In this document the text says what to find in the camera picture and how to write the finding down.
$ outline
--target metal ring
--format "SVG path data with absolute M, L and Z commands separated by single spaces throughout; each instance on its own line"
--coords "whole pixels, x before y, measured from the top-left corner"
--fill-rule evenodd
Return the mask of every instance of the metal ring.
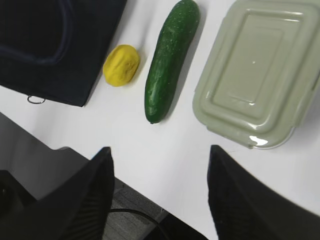
M 28 98 L 27 98 L 27 101 L 31 104 L 43 104 L 46 99 L 43 99 L 42 101 L 39 101 L 39 102 L 35 102 L 35 101 L 31 101 L 30 99 L 32 98 L 33 96 L 29 95 Z

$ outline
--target light green lid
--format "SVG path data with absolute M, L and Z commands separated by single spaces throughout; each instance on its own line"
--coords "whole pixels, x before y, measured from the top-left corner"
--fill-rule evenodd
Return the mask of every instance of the light green lid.
M 304 118 L 319 72 L 320 2 L 238 0 L 221 24 L 193 111 L 214 133 L 272 148 Z

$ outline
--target yellow ball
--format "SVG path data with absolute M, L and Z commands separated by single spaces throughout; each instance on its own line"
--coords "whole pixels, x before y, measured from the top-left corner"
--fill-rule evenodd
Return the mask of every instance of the yellow ball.
M 117 46 L 103 65 L 106 82 L 114 87 L 126 85 L 134 77 L 139 64 L 140 56 L 133 46 Z

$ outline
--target plastic food container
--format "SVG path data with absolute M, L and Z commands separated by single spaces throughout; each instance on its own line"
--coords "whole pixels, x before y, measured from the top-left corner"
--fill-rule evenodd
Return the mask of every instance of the plastic food container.
M 319 85 L 320 1 L 238 0 L 193 99 L 208 130 L 248 148 L 283 144 Z

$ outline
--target bag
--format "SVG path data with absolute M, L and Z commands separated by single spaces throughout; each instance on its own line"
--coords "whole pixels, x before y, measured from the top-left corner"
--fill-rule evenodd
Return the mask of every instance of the bag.
M 127 0 L 0 0 L 0 85 L 82 107 Z

